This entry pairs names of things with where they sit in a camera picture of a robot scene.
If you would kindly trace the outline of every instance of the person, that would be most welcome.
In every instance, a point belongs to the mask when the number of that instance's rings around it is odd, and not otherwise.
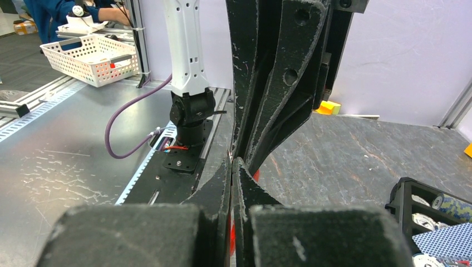
[[[24,3],[36,23],[42,43],[62,40],[57,37],[56,30],[67,24],[66,16],[72,12],[74,0],[24,0]],[[94,0],[86,9],[96,23],[115,21],[129,26],[129,11],[124,7],[112,8],[114,3],[113,0]]]

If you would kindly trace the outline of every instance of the scratched metal surface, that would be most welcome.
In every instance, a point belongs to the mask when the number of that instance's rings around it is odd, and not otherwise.
[[[472,159],[456,131],[312,115],[260,168],[285,205],[381,205],[402,176],[472,200]]]
[[[129,81],[87,86],[0,143],[0,266],[32,266],[68,207],[115,202],[149,148],[111,158],[105,125],[118,107],[149,89]],[[170,91],[162,90],[124,112],[112,130],[115,152],[166,125],[170,104]]]

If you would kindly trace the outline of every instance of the black mounting plate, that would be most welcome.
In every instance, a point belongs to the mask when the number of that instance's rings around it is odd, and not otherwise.
[[[200,159],[201,151],[206,144],[208,137],[210,136],[210,132],[212,131],[213,121],[212,120],[205,120],[203,122],[203,136],[205,140],[199,146],[192,146],[189,147],[188,150],[171,150],[167,153],[167,156],[163,162],[163,166],[167,169],[185,172],[188,174],[192,174],[195,172],[197,163]]]

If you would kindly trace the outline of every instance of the white plastic basket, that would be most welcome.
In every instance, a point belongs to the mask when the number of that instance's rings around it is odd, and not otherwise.
[[[62,47],[82,46],[70,50]],[[139,73],[134,46],[95,34],[40,46],[54,70],[100,87]]]

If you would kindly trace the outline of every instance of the black tray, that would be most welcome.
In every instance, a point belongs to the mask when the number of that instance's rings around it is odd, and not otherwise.
[[[418,203],[411,198],[411,195],[417,195],[428,203],[432,203],[440,193],[447,194],[468,203],[468,201],[456,197],[448,192],[441,191],[409,177],[400,178],[399,182],[394,186],[390,193],[390,203],[386,204],[385,208],[392,213],[400,224],[400,228],[406,237],[406,241],[408,242],[412,254],[421,253],[420,249],[413,241],[412,236],[430,231],[429,229],[414,223],[412,214],[421,213],[431,217],[436,222],[440,221],[450,226],[464,223],[464,221]]]

